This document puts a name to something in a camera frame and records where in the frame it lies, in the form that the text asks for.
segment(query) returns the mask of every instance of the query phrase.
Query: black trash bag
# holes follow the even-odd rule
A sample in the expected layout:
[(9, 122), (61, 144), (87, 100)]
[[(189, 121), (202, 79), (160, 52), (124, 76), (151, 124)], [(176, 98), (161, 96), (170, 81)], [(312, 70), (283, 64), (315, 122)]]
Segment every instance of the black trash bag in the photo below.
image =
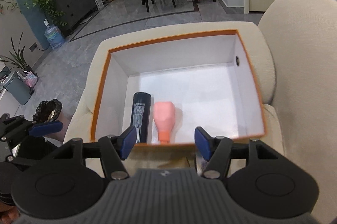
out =
[(56, 121), (61, 113), (62, 103), (56, 98), (53, 100), (46, 100), (40, 102), (39, 106), (36, 109), (35, 115), (33, 115), (33, 120), (36, 123), (45, 123), (50, 121)]

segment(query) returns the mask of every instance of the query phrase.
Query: blue gripper pad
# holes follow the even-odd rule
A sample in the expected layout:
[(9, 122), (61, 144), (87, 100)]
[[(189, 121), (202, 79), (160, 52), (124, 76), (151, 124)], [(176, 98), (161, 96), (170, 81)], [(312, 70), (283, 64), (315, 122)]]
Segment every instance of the blue gripper pad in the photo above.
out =
[(119, 157), (121, 160), (124, 160), (124, 159), (127, 159), (132, 148), (134, 147), (136, 143), (136, 140), (137, 140), (136, 127), (130, 126), (128, 129), (124, 131), (124, 133), (120, 137), (123, 137), (124, 139), (123, 139), (121, 150), (119, 152)]
[(207, 136), (205, 136), (198, 127), (194, 131), (194, 142), (203, 158), (209, 161), (212, 157), (210, 143), (208, 142)]
[(63, 123), (61, 121), (51, 121), (48, 123), (39, 123), (33, 125), (29, 130), (29, 135), (34, 137), (42, 137), (52, 133), (57, 133), (63, 129)]

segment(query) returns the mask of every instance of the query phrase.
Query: metal screw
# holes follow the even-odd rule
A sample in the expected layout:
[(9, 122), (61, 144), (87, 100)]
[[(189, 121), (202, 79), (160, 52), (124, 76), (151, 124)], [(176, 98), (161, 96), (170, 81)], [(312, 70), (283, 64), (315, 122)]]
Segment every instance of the metal screw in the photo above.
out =
[(123, 180), (128, 177), (128, 174), (124, 171), (115, 171), (111, 173), (111, 178), (114, 180)]
[(208, 179), (217, 179), (220, 177), (220, 173), (215, 170), (209, 170), (203, 173), (203, 176)]

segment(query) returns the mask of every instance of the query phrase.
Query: black circular disc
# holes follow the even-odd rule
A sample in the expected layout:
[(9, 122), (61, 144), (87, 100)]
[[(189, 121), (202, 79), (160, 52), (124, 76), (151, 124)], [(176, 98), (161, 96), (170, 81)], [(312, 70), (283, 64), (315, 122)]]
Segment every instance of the black circular disc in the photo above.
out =
[(316, 181), (288, 160), (258, 160), (232, 174), (230, 196), (244, 209), (268, 218), (311, 212), (318, 198)]
[(14, 165), (8, 162), (0, 163), (0, 199), (11, 199), (11, 188), (14, 179), (22, 172)]
[(104, 192), (103, 179), (70, 160), (41, 162), (12, 185), (12, 198), (22, 213), (40, 219), (70, 217), (94, 205)]

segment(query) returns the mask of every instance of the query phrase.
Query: finger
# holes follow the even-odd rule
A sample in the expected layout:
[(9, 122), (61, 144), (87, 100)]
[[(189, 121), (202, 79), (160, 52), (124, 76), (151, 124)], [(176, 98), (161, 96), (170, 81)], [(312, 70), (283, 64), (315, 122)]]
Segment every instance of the finger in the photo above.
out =
[(19, 218), (19, 211), (17, 210), (17, 207), (10, 209), (7, 213), (12, 221)]
[(4, 213), (2, 216), (1, 216), (1, 221), (3, 224), (11, 224), (12, 223), (12, 220), (10, 219), (9, 215), (6, 213)]

